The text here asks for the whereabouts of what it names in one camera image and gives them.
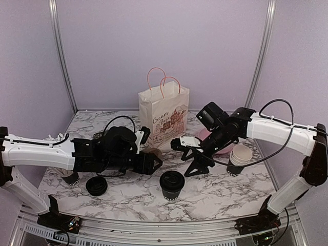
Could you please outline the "stack of paper cups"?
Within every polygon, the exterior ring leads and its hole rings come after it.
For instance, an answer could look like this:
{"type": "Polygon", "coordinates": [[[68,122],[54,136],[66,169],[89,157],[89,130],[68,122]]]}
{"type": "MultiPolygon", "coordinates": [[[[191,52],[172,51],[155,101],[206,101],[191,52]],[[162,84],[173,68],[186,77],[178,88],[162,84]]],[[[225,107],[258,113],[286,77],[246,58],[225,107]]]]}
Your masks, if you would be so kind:
{"type": "Polygon", "coordinates": [[[238,176],[243,166],[248,164],[253,157],[253,152],[250,148],[244,145],[235,145],[230,153],[229,166],[227,166],[227,173],[232,176],[238,176]]]}

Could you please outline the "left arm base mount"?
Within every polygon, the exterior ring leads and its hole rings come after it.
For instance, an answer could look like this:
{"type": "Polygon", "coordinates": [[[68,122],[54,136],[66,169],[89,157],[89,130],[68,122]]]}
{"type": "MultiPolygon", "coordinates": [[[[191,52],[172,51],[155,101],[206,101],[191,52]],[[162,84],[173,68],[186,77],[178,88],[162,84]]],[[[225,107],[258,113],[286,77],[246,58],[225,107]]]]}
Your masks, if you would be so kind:
{"type": "Polygon", "coordinates": [[[38,215],[37,223],[48,228],[78,234],[81,222],[80,217],[60,213],[57,200],[52,195],[48,197],[50,200],[49,212],[38,215]]]}

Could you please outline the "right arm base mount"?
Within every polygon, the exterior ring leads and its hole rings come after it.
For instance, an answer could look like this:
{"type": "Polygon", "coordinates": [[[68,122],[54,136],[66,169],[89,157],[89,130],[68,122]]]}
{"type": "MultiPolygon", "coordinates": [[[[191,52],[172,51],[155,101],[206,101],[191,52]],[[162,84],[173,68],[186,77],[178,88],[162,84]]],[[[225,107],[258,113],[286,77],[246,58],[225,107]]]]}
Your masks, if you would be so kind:
{"type": "Polygon", "coordinates": [[[235,229],[238,230],[240,235],[257,233],[281,226],[278,215],[268,210],[270,198],[271,195],[264,200],[257,215],[236,220],[235,229]]]}

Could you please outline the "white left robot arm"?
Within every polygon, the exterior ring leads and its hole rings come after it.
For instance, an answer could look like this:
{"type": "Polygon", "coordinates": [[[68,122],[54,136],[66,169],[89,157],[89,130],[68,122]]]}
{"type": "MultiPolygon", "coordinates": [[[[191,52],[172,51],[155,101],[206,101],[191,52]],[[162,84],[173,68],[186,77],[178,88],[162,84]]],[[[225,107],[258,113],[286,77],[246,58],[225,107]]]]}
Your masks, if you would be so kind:
{"type": "Polygon", "coordinates": [[[54,228],[61,228],[65,217],[58,210],[57,201],[30,183],[18,170],[18,166],[53,167],[77,173],[101,173],[117,170],[125,174],[153,174],[162,166],[157,150],[140,149],[149,136],[150,129],[130,130],[124,126],[109,126],[94,134],[93,139],[37,140],[18,137],[1,127],[1,188],[15,195],[44,216],[54,228]]]}

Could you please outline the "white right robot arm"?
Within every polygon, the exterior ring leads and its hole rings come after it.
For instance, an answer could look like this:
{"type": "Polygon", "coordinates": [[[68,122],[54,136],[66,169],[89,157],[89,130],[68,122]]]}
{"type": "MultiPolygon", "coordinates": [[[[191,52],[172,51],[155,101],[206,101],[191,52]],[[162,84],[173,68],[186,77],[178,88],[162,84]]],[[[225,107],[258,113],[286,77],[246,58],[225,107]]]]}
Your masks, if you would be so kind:
{"type": "Polygon", "coordinates": [[[254,225],[260,230],[266,229],[287,206],[310,188],[327,180],[327,132],[322,124],[297,125],[293,120],[284,121],[244,107],[228,114],[214,102],[207,104],[196,117],[210,135],[204,140],[185,136],[176,139],[175,148],[183,152],[182,160],[193,159],[185,177],[207,174],[209,167],[218,163],[213,155],[241,138],[277,144],[280,149],[275,154],[290,148],[305,156],[302,169],[269,196],[255,216],[254,225]]]}

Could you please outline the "black cup lid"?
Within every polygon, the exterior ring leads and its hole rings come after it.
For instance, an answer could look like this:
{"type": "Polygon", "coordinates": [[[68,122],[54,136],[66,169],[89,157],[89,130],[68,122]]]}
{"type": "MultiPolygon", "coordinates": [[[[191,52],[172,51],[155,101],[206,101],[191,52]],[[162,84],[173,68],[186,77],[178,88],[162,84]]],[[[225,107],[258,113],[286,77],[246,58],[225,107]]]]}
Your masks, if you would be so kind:
{"type": "Polygon", "coordinates": [[[185,186],[184,176],[177,171],[164,172],[159,180],[161,188],[169,192],[181,191],[185,186]]]}

